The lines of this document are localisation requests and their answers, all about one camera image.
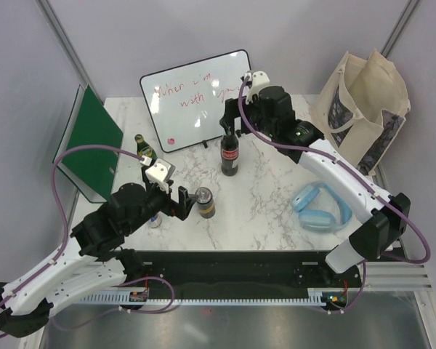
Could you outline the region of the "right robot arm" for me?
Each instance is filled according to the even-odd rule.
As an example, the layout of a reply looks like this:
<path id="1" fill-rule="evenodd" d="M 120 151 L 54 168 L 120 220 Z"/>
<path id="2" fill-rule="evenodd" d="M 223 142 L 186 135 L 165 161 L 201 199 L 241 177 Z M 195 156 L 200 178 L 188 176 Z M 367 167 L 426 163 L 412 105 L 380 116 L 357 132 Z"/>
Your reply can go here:
<path id="1" fill-rule="evenodd" d="M 348 164 L 318 128 L 296 118 L 291 97 L 283 87 L 265 87 L 250 103 L 244 97 L 226 100 L 220 125 L 232 131 L 236 118 L 243 122 L 244 134 L 259 136 L 327 184 L 360 222 L 361 226 L 331 250 L 326 263 L 318 268 L 323 284 L 337 285 L 347 269 L 377 259 L 405 232 L 409 198 L 402 193 L 391 195 Z"/>

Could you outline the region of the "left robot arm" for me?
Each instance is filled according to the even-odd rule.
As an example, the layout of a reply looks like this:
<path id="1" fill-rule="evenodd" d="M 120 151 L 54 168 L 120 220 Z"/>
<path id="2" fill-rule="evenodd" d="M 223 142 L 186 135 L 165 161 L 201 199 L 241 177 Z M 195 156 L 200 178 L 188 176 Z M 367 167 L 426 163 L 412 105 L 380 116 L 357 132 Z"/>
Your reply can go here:
<path id="1" fill-rule="evenodd" d="M 94 292 L 142 283 L 145 269 L 137 253 L 114 250 L 159 212 L 185 220 L 197 197 L 183 187 L 178 194 L 175 201 L 158 185 L 125 184 L 68 230 L 61 245 L 34 269 L 13 282 L 0 283 L 0 339 L 33 334 Z"/>

